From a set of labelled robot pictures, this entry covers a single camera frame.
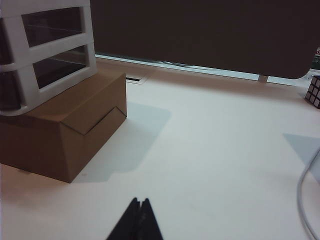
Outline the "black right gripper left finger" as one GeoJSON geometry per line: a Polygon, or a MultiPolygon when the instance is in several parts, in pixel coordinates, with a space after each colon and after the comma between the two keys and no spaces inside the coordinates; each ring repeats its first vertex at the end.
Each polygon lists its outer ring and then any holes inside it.
{"type": "Polygon", "coordinates": [[[133,198],[106,239],[136,240],[138,228],[137,222],[140,209],[140,202],[136,197],[133,198]]]}

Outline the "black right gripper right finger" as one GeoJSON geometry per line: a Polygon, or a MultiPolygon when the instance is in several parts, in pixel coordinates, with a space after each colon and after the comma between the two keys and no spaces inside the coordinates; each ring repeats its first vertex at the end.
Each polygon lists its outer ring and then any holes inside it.
{"type": "Polygon", "coordinates": [[[146,198],[140,205],[136,220],[137,240],[163,240],[151,202],[146,198]]]}

